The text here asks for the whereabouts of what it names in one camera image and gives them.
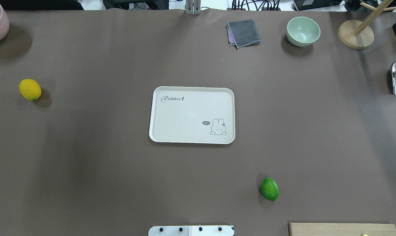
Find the pale green bowl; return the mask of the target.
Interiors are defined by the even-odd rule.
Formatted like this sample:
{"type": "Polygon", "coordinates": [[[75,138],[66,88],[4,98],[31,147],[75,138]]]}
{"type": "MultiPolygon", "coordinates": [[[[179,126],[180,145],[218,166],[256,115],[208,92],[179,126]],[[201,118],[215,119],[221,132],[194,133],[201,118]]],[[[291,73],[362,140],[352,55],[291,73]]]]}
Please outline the pale green bowl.
{"type": "Polygon", "coordinates": [[[306,47],[316,42],[321,35],[319,25],[312,19],[299,16],[292,18],[286,27],[286,37],[297,47],[306,47]]]}

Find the wooden stand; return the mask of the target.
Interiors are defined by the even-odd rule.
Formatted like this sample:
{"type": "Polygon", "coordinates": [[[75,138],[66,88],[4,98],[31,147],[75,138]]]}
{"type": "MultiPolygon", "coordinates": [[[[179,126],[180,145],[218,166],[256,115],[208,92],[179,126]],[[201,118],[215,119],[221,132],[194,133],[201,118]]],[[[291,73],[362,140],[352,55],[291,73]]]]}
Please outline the wooden stand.
{"type": "Polygon", "coordinates": [[[343,22],[338,28],[340,40],[346,46],[357,50],[366,49],[371,46],[374,41],[374,33],[370,28],[370,24],[382,12],[396,10],[396,6],[388,7],[391,2],[392,0],[382,0],[377,7],[361,2],[361,6],[370,9],[372,12],[364,21],[348,20],[343,22]]]}

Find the green lemon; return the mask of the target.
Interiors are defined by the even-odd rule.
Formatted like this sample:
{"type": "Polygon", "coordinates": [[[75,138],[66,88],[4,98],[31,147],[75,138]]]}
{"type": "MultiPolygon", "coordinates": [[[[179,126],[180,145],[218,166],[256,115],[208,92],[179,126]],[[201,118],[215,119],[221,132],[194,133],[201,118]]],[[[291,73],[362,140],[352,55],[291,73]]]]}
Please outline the green lemon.
{"type": "Polygon", "coordinates": [[[276,201],[278,196],[279,196],[279,187],[276,183],[275,180],[269,177],[265,177],[261,184],[260,184],[260,190],[262,193],[262,196],[266,200],[270,201],[276,201]]]}

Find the white rabbit tray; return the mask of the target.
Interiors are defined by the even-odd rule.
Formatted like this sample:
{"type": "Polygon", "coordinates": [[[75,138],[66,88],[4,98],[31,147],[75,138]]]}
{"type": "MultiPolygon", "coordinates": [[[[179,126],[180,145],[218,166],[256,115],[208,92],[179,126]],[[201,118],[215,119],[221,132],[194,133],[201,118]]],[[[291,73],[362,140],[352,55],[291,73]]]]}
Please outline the white rabbit tray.
{"type": "Polygon", "coordinates": [[[233,91],[217,87],[157,87],[152,98],[149,137],[159,143],[232,143],[236,137],[233,91]]]}

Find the wooden board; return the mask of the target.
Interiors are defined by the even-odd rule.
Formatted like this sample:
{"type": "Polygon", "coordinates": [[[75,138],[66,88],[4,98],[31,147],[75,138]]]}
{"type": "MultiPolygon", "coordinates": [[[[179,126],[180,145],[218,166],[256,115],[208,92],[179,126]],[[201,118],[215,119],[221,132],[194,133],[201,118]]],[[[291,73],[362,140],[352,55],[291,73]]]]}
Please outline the wooden board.
{"type": "Polygon", "coordinates": [[[396,236],[394,224],[289,223],[291,236],[396,236]]]}

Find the yellow lemon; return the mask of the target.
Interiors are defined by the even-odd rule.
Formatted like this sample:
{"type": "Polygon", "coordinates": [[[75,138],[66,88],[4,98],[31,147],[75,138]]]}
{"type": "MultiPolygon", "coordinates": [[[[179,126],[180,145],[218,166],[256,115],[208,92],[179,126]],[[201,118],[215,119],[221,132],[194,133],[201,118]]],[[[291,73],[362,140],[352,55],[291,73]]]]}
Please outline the yellow lemon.
{"type": "Polygon", "coordinates": [[[18,88],[21,95],[30,101],[38,100],[42,94],[40,85],[33,79],[23,79],[18,88]]]}

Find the grey folded cloth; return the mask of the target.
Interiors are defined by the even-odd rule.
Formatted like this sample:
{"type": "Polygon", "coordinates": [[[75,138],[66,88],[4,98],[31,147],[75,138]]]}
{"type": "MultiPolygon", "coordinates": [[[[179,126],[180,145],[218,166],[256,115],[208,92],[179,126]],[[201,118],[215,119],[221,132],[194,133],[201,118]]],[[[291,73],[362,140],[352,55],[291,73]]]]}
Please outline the grey folded cloth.
{"type": "Polygon", "coordinates": [[[227,22],[226,29],[228,44],[237,49],[261,43],[254,19],[227,22]]]}

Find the white mounting plate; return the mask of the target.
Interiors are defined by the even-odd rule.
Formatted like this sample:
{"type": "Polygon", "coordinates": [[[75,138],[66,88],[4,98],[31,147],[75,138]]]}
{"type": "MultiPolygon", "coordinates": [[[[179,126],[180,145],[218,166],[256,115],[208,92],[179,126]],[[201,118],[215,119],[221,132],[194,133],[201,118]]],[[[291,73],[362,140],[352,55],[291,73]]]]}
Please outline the white mounting plate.
{"type": "Polygon", "coordinates": [[[149,236],[234,236],[234,226],[229,225],[184,225],[152,226],[149,236]]]}

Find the metal bracket post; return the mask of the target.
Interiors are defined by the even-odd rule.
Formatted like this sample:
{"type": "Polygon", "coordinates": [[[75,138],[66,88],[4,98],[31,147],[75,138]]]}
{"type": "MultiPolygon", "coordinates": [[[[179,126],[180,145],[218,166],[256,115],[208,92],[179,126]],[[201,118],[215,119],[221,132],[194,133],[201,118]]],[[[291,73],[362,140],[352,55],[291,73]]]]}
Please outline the metal bracket post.
{"type": "Polygon", "coordinates": [[[185,0],[185,14],[186,15],[200,15],[201,14],[201,0],[185,0]]]}

